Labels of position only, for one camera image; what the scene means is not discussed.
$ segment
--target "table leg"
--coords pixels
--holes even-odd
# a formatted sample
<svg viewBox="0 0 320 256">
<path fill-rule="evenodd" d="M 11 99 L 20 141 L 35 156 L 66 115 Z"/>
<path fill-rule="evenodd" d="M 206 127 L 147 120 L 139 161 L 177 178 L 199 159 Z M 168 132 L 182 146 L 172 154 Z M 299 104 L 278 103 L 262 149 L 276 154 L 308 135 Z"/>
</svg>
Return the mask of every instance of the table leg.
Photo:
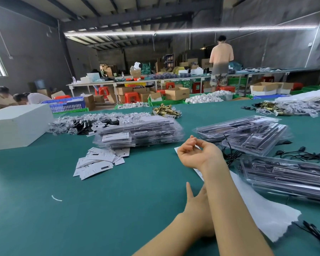
<svg viewBox="0 0 320 256">
<path fill-rule="evenodd" d="M 239 87 L 241 85 L 241 75 L 239 76 L 239 81 L 238 81 L 238 87 L 237 87 L 237 94 L 239 94 Z"/>
</svg>

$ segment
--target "stack of plastic packages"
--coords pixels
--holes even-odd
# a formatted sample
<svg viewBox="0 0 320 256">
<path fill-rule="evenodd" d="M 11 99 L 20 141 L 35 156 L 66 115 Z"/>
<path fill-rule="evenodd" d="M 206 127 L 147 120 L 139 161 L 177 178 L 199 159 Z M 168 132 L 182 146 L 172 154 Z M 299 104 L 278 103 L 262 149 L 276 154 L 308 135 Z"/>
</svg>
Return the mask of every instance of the stack of plastic packages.
<svg viewBox="0 0 320 256">
<path fill-rule="evenodd" d="M 277 118 L 255 115 L 197 128 L 196 132 L 208 142 L 265 156 L 278 142 L 292 137 L 288 126 L 278 122 Z"/>
<path fill-rule="evenodd" d="M 94 144 L 114 149 L 182 142 L 183 139 L 183 128 L 175 119 L 151 116 L 139 122 L 98 129 Z"/>
<path fill-rule="evenodd" d="M 239 170 L 254 189 L 320 202 L 320 164 L 243 156 Z"/>
</svg>

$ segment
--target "worker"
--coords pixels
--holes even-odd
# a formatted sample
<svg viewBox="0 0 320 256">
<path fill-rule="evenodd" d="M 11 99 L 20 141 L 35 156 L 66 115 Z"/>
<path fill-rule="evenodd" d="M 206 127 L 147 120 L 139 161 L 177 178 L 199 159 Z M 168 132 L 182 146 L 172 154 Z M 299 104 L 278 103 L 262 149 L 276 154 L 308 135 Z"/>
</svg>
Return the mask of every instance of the worker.
<svg viewBox="0 0 320 256">
<path fill-rule="evenodd" d="M 44 94 L 39 94 L 35 92 L 31 94 L 28 92 L 24 94 L 14 94 L 13 98 L 19 105 L 39 104 L 39 103 L 42 103 L 43 101 L 52 100 L 50 97 L 47 97 Z"/>
<path fill-rule="evenodd" d="M 210 81 L 211 92 L 216 91 L 218 86 L 228 85 L 229 62 L 233 60 L 233 49 L 225 42 L 226 36 L 219 36 L 218 45 L 211 51 L 210 63 L 213 63 Z"/>
<path fill-rule="evenodd" d="M 13 96 L 9 94 L 9 89 L 5 86 L 0 86 L 0 109 L 8 106 L 18 105 Z"/>
<path fill-rule="evenodd" d="M 194 197 L 186 183 L 184 211 L 134 256 L 184 255 L 198 239 L 214 235 L 221 256 L 273 256 L 231 178 L 222 151 L 191 136 L 177 152 L 183 165 L 203 174 L 205 184 Z"/>
</svg>

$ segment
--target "green work table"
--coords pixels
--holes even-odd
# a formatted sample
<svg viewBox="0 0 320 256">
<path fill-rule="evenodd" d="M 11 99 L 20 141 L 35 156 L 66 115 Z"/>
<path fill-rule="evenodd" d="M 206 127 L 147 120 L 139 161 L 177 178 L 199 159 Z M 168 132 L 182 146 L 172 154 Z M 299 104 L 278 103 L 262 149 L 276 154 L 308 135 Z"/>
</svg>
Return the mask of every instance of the green work table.
<svg viewBox="0 0 320 256">
<path fill-rule="evenodd" d="M 178 122 L 189 137 L 196 127 L 254 115 L 255 111 L 241 109 L 252 103 L 175 107 L 183 113 Z M 115 112 L 142 111 L 151 108 Z M 295 137 L 270 155 L 301 146 L 320 153 L 320 117 L 281 119 Z M 93 138 L 47 133 L 28 147 L 0 150 L 0 256 L 131 255 L 184 210 L 187 181 L 195 194 L 203 185 L 179 161 L 174 148 L 180 143 L 131 148 L 124 164 L 83 181 L 72 177 L 78 158 L 93 147 Z M 320 204 L 263 195 L 300 210 L 301 219 L 320 230 Z M 294 225 L 270 246 L 276 255 L 320 255 L 320 242 Z M 218 255 L 218 247 L 211 239 L 201 240 L 187 255 Z"/>
</svg>

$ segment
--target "white foam box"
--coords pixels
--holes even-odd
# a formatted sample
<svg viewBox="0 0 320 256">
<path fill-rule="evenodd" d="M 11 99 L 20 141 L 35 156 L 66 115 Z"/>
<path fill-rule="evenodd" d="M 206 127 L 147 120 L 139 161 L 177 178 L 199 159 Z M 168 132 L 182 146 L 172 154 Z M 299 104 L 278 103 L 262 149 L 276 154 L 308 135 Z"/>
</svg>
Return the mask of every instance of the white foam box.
<svg viewBox="0 0 320 256">
<path fill-rule="evenodd" d="M 0 150 L 30 145 L 47 131 L 53 120 L 48 104 L 0 109 Z"/>
</svg>

